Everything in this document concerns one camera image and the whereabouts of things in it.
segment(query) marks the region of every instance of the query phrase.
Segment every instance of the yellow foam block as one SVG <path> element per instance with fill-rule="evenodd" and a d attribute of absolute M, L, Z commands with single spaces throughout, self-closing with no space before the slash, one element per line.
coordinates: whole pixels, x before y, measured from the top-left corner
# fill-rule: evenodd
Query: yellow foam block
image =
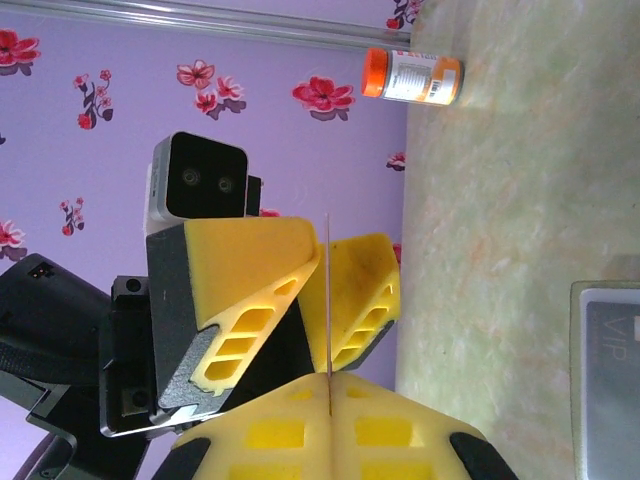
<path fill-rule="evenodd" d="M 320 264 L 324 265 L 324 248 Z M 330 244 L 333 369 L 356 360 L 389 321 L 400 315 L 400 270 L 389 237 L 374 233 Z M 326 273 L 313 272 L 298 303 L 314 368 L 327 370 Z"/>
<path fill-rule="evenodd" d="M 233 388 L 320 261 L 313 225 L 295 217 L 185 223 L 198 330 L 220 333 L 191 381 L 207 392 Z"/>
<path fill-rule="evenodd" d="M 211 445 L 194 480 L 469 480 L 470 425 L 355 375 L 314 373 L 183 434 Z"/>
<path fill-rule="evenodd" d="M 472 426 L 355 375 L 331 376 L 332 480 L 469 480 L 449 437 Z"/>
<path fill-rule="evenodd" d="M 329 384 L 301 377 L 188 430 L 174 445 L 208 438 L 194 480 L 330 480 Z"/>

